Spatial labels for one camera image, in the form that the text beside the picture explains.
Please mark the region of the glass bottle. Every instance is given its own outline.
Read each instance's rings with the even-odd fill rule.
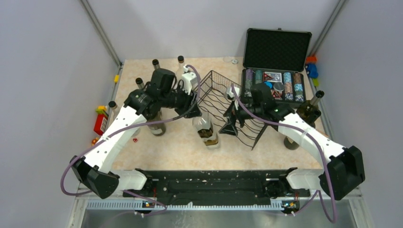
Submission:
[[[153,60],[153,66],[154,66],[154,70],[160,68],[160,62],[158,61],[158,59]]]
[[[322,114],[319,110],[318,103],[324,95],[325,93],[322,90],[317,91],[311,100],[302,103],[296,111],[299,117],[313,128],[315,128],[315,121]],[[283,143],[290,150],[296,150],[299,147],[298,143],[288,137],[285,137]]]
[[[203,143],[206,145],[207,149],[213,150],[220,147],[218,134],[214,130],[209,113],[203,112],[200,117],[193,118],[192,124],[203,140]]]
[[[178,56],[178,63],[179,63],[179,68],[175,72],[175,76],[178,79],[178,81],[182,78],[182,75],[185,73],[184,66],[185,66],[185,59],[183,56]]]
[[[120,112],[120,107],[116,104],[115,101],[110,101],[108,103],[109,108],[112,110],[113,114],[114,114],[114,118],[117,117],[117,115]]]
[[[144,89],[144,82],[140,77],[136,78],[136,84],[139,87],[139,89]],[[159,120],[162,120],[161,110],[157,112],[157,114],[153,119],[150,119],[147,122],[154,122]],[[150,129],[151,133],[155,136],[161,136],[166,132],[166,126],[164,123],[148,125],[148,128]]]
[[[110,101],[108,103],[108,106],[109,106],[109,108],[112,110],[112,112],[114,114],[114,119],[116,119],[117,115],[119,115],[120,107],[116,104],[115,101]],[[135,131],[131,137],[134,138],[139,133],[140,133],[140,128],[138,128],[137,131]]]

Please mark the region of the poker chip case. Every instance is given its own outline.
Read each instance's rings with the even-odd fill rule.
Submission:
[[[246,33],[241,101],[252,101],[250,88],[265,83],[279,103],[296,108],[306,100],[305,59],[310,32],[250,28]]]

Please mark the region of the poker chip stack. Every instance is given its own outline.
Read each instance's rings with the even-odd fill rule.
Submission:
[[[294,74],[294,90],[295,90],[295,101],[304,101],[304,88],[302,87],[301,74]]]
[[[263,72],[261,70],[257,70],[255,72],[255,84],[261,83],[263,80]]]
[[[291,74],[289,72],[284,73],[284,92],[286,93],[286,101],[292,101],[294,99],[292,95]]]
[[[253,71],[251,69],[246,70],[246,81],[245,81],[245,95],[252,96],[250,89],[252,88]]]

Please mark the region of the playing card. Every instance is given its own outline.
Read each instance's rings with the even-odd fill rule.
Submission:
[[[281,73],[275,72],[264,72],[263,73],[263,81],[266,82],[283,82],[281,79]]]

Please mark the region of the red toy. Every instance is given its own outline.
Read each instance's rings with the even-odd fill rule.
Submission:
[[[108,120],[107,116],[105,116],[104,114],[98,114],[98,117],[96,118],[95,121],[94,132],[99,135],[103,135],[106,130],[107,120]]]
[[[307,60],[305,61],[305,64],[308,64],[308,63],[315,64],[316,62],[317,62],[316,56],[308,56]]]

